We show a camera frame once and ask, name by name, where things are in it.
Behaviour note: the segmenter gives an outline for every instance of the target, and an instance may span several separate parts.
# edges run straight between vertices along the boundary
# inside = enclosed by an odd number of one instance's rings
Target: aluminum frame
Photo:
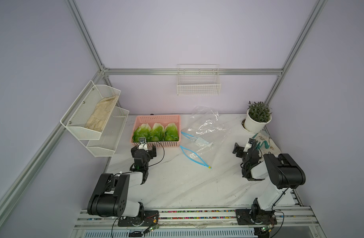
[[[313,28],[314,23],[318,19],[320,13],[322,12],[323,8],[325,7],[327,0],[317,0],[316,4],[314,5],[308,19],[306,20],[299,37],[297,38],[296,42],[294,43],[293,48],[291,49],[288,58],[285,60],[283,66],[283,73],[277,76],[275,83],[273,84],[268,96],[266,97],[264,103],[269,104],[272,98],[275,96],[278,88],[280,87],[281,83],[283,82],[285,75],[288,73],[290,67],[292,66],[294,59],[298,55],[299,51],[302,48],[306,38],[308,37],[309,32]]]
[[[224,228],[224,227],[244,227],[237,224],[235,212],[186,212],[195,210],[236,210],[250,209],[250,207],[209,207],[209,208],[155,208],[155,210],[163,211],[160,213],[158,221],[159,228]],[[309,206],[293,206],[293,207],[276,207],[276,212],[282,211],[285,214],[284,226],[320,226],[317,218],[311,207]],[[277,213],[276,219],[278,224],[281,224],[282,214]],[[189,217],[199,216],[200,219],[191,219]],[[230,216],[230,218],[202,218],[212,216]],[[111,229],[116,217],[99,217],[92,216],[87,213],[87,210],[82,210],[75,224],[74,230],[94,230],[94,229]],[[247,227],[263,227],[264,225],[247,225]],[[127,229],[127,227],[117,227],[114,229]]]
[[[75,0],[65,0],[67,6],[70,9],[70,13],[80,31],[80,34],[85,41],[85,44],[90,51],[95,64],[99,67],[98,72],[95,74],[92,79],[94,83],[97,83],[100,79],[104,79],[107,85],[111,86],[109,81],[109,75],[177,75],[177,69],[108,69],[105,68],[99,54],[93,44],[92,38],[87,30],[86,24],[80,14],[80,10],[75,2]],[[315,21],[318,19],[319,14],[322,12],[327,0],[318,0],[313,7],[305,25],[300,32],[299,37],[296,40],[292,50],[288,58],[284,63],[284,67],[282,69],[219,69],[219,73],[221,75],[278,75],[273,87],[271,88],[267,98],[265,99],[266,103],[270,103],[273,96],[275,95],[277,89],[280,87],[282,81],[284,80],[285,75],[287,74],[289,68],[291,67],[294,59],[296,58],[299,50],[301,49],[304,41],[306,40],[308,33],[313,27]],[[71,105],[68,113],[69,116],[72,115],[72,112],[77,108],[80,100],[83,98],[83,95],[88,92],[90,88],[87,86],[84,91],[79,95],[79,97],[75,100],[75,102]],[[66,129],[58,123],[55,129],[52,131],[50,136],[45,140],[40,149],[34,155],[29,164],[25,167],[23,172],[18,176],[15,180],[14,184],[10,187],[8,192],[0,201],[0,229],[4,225],[5,221],[13,212],[13,209],[17,206],[19,200],[25,193],[28,186],[35,179],[43,165],[46,163],[47,159],[50,157],[52,151],[58,144],[61,139],[63,132]],[[104,171],[107,170],[109,165],[110,157],[107,158],[107,163],[104,168]]]
[[[326,238],[324,231],[321,226],[310,226],[310,231],[315,238]]]
[[[107,75],[178,75],[178,69],[109,69]],[[219,69],[220,75],[281,75],[283,69]]]
[[[99,80],[103,77],[102,71],[98,71],[92,81],[94,83],[99,82]],[[93,84],[89,83],[84,90],[79,94],[79,96],[75,99],[74,103],[68,109],[65,115],[65,121],[68,121],[76,108],[80,105],[83,98],[92,88]],[[29,185],[33,182],[33,180],[38,175],[39,171],[42,169],[43,165],[46,163],[47,159],[50,157],[51,153],[55,149],[56,145],[59,143],[63,133],[66,128],[61,125],[59,122],[58,125],[54,128],[50,136],[46,139],[46,141],[42,144],[40,149],[34,155],[32,160],[25,167],[23,172],[18,176],[13,185],[10,187],[8,192],[4,195],[4,197],[0,201],[0,229],[4,225],[5,221],[9,218],[14,208],[17,206],[21,197],[25,194],[25,191],[29,187]]]

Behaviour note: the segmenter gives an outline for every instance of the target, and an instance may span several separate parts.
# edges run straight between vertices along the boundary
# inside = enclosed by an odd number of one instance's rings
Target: beige towel
[[[87,129],[102,132],[104,125],[108,121],[108,117],[113,107],[115,106],[116,99],[118,96],[113,96],[110,98],[103,98],[95,107],[92,115],[89,117],[86,125]]]

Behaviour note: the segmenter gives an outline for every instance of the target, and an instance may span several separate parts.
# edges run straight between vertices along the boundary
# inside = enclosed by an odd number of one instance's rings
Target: black cable
[[[125,172],[125,173],[118,173],[118,174],[131,174],[131,173],[133,173],[132,171],[130,171],[130,172]]]
[[[132,171],[132,167],[133,167],[134,163],[129,167],[129,170]]]
[[[158,141],[156,141],[158,144],[160,144],[161,146],[162,146],[162,149],[163,149],[163,156],[162,156],[162,159],[160,160],[160,162],[163,160],[163,158],[165,157],[165,148],[163,147],[163,145],[160,143],[160,142],[158,142]]]
[[[255,149],[256,149],[256,147],[257,147],[257,145],[256,145],[256,141],[257,140],[255,140],[255,142],[253,142],[253,144],[251,145],[252,147],[252,151],[251,151],[251,156],[253,155],[253,151],[255,151]]]
[[[286,175],[284,174],[284,172],[282,172],[281,171],[281,169],[279,168],[279,170],[280,170],[280,172],[284,175],[284,177],[286,178],[286,181],[288,182],[288,188],[286,188],[285,189],[285,191],[281,194],[281,196],[275,201],[275,203],[272,205],[272,211],[274,211],[273,210],[273,207],[274,206],[276,206],[276,203],[280,200],[280,198],[283,196],[283,195],[285,195],[285,192],[290,188],[290,183],[289,183],[289,179],[286,177]],[[277,234],[277,232],[279,232],[280,231],[280,229],[281,229],[281,227],[283,226],[283,223],[284,223],[284,219],[285,219],[285,214],[283,213],[283,212],[281,212],[282,214],[283,214],[283,221],[281,222],[281,226],[279,227],[279,229],[276,231],[276,233],[273,235],[273,236],[271,236],[270,238],[272,238],[272,237],[274,237],[276,234]]]
[[[263,157],[263,152],[261,152],[261,149],[260,148],[259,148],[259,150],[260,150],[260,153],[261,153],[260,158],[262,158]]]
[[[259,235],[265,235],[265,232],[262,232],[262,230],[260,229],[260,231],[255,231],[254,235],[259,236]]]
[[[113,226],[115,225],[116,221],[118,220],[119,217],[116,218],[116,220],[113,222],[112,224],[112,230],[111,230],[111,236],[113,238]]]
[[[247,170],[247,172],[246,173],[243,173],[243,170],[241,170],[241,174],[243,175],[243,178],[246,178],[247,177],[247,175],[251,172],[251,169],[253,169],[254,167],[256,167],[257,165],[259,165],[260,163],[257,163],[257,164],[254,164],[254,165],[252,165],[248,170]]]
[[[147,143],[151,143],[151,142],[157,142],[158,144],[160,144],[161,146],[162,146],[162,149],[163,149],[163,156],[162,156],[162,159],[160,160],[160,162],[163,160],[163,158],[165,157],[165,148],[163,147],[163,145],[160,143],[160,142],[158,142],[158,141],[148,141],[148,142],[146,142],[144,145],[146,145]]]
[[[283,221],[281,222],[281,226],[279,227],[279,229],[276,231],[275,234],[273,234],[273,236],[271,236],[270,238],[274,237],[281,229],[281,227],[283,226],[284,224],[284,219],[285,219],[285,214],[283,212],[281,212],[283,214]]]
[[[150,229],[153,227],[153,226],[155,226],[155,225],[157,225],[158,224],[158,222],[157,222],[157,218],[155,219],[155,221],[156,222],[152,222],[149,226],[148,226],[148,228],[146,228],[144,231],[134,231],[134,232],[131,232],[131,233],[129,233],[129,237],[142,237],[142,236],[144,236],[146,233],[149,233],[150,232]]]
[[[281,196],[275,201],[275,203],[272,205],[272,211],[273,211],[273,207],[276,206],[276,203],[280,200],[280,198],[282,196],[285,195],[285,192],[290,188],[290,183],[289,183],[289,180],[288,178],[286,177],[286,175],[284,174],[284,172],[281,171],[281,169],[279,168],[280,172],[284,175],[284,177],[286,178],[286,181],[288,182],[288,188],[285,189],[285,191],[283,191],[283,193],[281,194]]]

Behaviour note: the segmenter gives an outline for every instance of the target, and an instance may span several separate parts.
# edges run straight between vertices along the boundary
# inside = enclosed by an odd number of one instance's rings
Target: potted plant
[[[249,132],[259,133],[263,127],[270,123],[270,108],[263,102],[249,102],[247,117],[242,121],[242,126]]]

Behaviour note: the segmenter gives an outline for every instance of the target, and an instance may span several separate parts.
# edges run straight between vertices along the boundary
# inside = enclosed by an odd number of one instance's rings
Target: pink plastic basket
[[[161,123],[164,127],[166,127],[169,123],[174,122],[179,131],[179,141],[159,141],[161,145],[164,147],[172,147],[172,146],[179,146],[181,141],[181,117],[180,115],[151,115],[151,116],[137,116],[136,121],[134,122],[132,136],[131,136],[131,143],[133,145],[138,145],[138,142],[132,142],[133,133],[134,131],[141,126],[142,123],[148,123],[150,127],[153,128],[154,123]],[[155,145],[161,147],[161,145],[157,142],[148,142],[147,146]]]

